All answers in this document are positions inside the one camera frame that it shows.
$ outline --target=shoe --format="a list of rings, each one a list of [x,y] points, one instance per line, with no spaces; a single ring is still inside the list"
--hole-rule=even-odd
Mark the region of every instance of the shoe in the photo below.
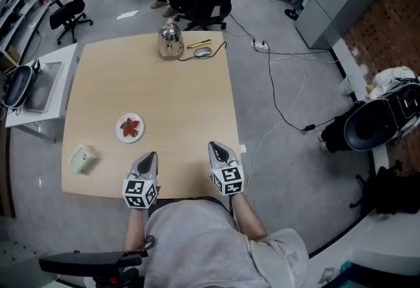
[[[320,149],[324,152],[328,150],[327,144],[325,142],[320,142]]]
[[[165,10],[165,11],[162,13],[162,16],[163,16],[163,17],[165,17],[165,18],[168,18],[168,17],[170,17],[170,16],[172,16],[172,15],[175,15],[177,12],[178,12],[178,11],[177,11],[176,9],[174,9],[174,8],[172,8],[172,7],[168,7],[168,8],[167,8],[167,10]]]
[[[154,3],[152,3],[152,5],[150,6],[151,9],[158,9],[160,7],[165,7],[168,5],[167,1],[156,1]]]

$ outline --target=food on plate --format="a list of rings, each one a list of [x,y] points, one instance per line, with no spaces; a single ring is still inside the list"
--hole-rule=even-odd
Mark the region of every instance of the food on plate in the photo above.
[[[119,128],[123,130],[124,137],[131,135],[134,138],[138,134],[138,130],[136,130],[136,128],[138,127],[139,123],[139,120],[133,121],[128,117],[127,120],[124,121],[121,126],[119,126]]]

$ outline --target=power strip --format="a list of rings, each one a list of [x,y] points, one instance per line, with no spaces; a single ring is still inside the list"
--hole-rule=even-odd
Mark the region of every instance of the power strip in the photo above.
[[[262,51],[268,51],[268,45],[265,43],[264,45],[261,43],[261,42],[258,42],[258,41],[254,41],[254,40],[252,40],[251,41],[251,46],[256,50],[256,51],[259,51],[259,52],[262,52]]]

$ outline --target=shelving unit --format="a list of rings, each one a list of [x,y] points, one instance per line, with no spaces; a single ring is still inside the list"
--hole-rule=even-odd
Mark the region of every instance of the shelving unit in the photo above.
[[[22,55],[51,0],[0,0],[0,70],[11,71]]]

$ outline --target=concrete floor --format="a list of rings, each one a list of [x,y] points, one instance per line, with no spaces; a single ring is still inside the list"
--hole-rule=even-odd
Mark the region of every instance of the concrete floor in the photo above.
[[[77,28],[78,43],[155,33],[164,23],[161,10],[151,10],[150,0],[85,0],[85,12],[94,25]],[[283,13],[283,0],[233,0],[232,14],[259,40],[278,52],[310,52],[293,21]],[[51,30],[47,12],[40,27],[42,41],[34,35],[26,52],[41,56],[61,46],[61,28]],[[117,20],[122,12],[138,12]],[[250,37],[228,17],[224,38],[238,121],[240,143],[246,146],[242,161],[246,175],[263,136],[281,121],[274,108],[268,76],[268,59],[250,47]],[[333,61],[328,52],[303,55]],[[272,75],[279,108],[298,127],[321,123],[346,110],[352,101],[337,91],[341,75],[335,64],[293,57],[277,61]],[[247,197],[269,232],[292,227],[313,251],[359,217],[348,208],[360,196],[354,179],[368,171],[368,155],[358,152],[329,154],[318,147],[319,131],[301,134],[279,124],[267,136],[255,158]],[[11,130],[10,177],[16,219],[9,233],[20,243],[48,253],[62,251],[113,251],[121,249],[129,214],[122,199],[89,197],[61,191],[62,145]]]

